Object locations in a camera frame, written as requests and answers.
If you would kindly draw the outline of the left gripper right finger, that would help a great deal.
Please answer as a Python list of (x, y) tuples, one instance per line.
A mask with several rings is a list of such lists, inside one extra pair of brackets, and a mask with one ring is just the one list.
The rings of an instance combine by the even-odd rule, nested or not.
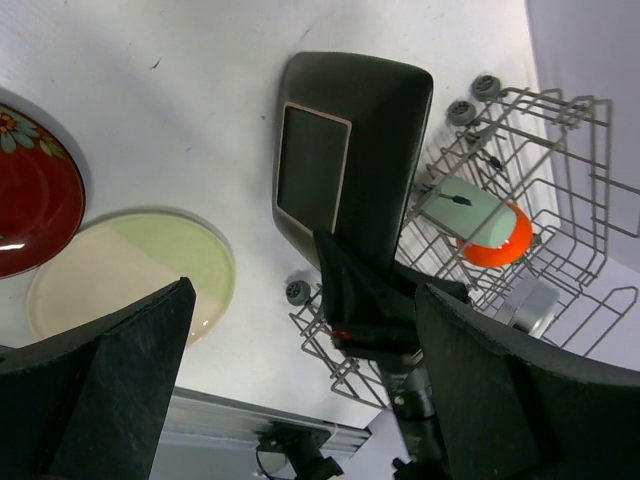
[(415, 304), (453, 478), (638, 478), (638, 372), (554, 347), (432, 286)]

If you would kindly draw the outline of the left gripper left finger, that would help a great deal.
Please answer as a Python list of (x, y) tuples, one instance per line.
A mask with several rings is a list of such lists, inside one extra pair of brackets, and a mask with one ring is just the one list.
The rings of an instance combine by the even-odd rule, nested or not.
[(69, 331), (3, 347), (2, 478), (148, 478), (195, 300), (181, 278)]

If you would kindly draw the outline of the green cup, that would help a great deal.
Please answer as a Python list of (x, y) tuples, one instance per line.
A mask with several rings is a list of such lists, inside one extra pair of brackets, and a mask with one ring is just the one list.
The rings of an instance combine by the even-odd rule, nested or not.
[(439, 231), (488, 248), (501, 246), (516, 222), (498, 197), (457, 176), (440, 175), (422, 185), (427, 200), (420, 215)]

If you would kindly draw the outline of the orange bowl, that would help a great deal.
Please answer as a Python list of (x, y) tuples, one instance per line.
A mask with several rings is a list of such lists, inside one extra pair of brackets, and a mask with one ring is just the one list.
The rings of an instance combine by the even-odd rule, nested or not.
[(461, 248), (462, 255), (471, 264), (482, 268), (498, 268), (520, 259), (533, 242), (533, 227), (527, 215), (515, 204), (507, 206), (515, 213), (516, 222), (513, 231), (505, 242), (497, 248), (488, 248), (479, 244), (469, 244), (456, 241)]

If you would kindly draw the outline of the cream green round plate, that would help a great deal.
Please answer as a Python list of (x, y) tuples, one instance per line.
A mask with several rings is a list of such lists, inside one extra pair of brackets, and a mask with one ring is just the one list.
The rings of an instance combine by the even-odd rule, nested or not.
[(184, 214), (139, 211), (97, 222), (40, 267), (26, 318), (45, 339), (113, 313), (188, 278), (196, 292), (187, 342), (204, 338), (228, 309), (235, 263), (228, 243)]

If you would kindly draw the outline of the black square floral plate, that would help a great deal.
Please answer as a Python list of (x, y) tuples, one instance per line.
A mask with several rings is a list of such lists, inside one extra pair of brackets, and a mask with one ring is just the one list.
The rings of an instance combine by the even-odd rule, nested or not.
[(313, 266), (326, 229), (372, 269), (394, 261), (434, 93), (417, 66), (300, 52), (281, 76), (272, 215)]

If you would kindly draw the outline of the red floral small plate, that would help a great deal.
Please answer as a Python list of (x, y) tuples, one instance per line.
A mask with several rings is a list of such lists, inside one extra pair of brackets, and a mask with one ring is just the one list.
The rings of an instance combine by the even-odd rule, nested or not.
[(86, 209), (82, 174), (66, 146), (26, 113), (1, 105), (1, 276), (51, 260)]

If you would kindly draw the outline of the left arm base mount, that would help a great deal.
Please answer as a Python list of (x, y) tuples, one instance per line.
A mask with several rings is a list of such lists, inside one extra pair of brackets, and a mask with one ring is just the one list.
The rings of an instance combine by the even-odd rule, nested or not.
[(331, 437), (326, 429), (273, 423), (259, 435), (255, 450), (258, 471), (266, 479), (276, 479), (276, 476), (267, 472), (260, 457), (261, 453), (275, 453), (282, 454), (291, 464), (295, 479), (338, 479), (344, 475), (341, 466), (333, 457), (325, 457), (321, 453), (321, 447)]

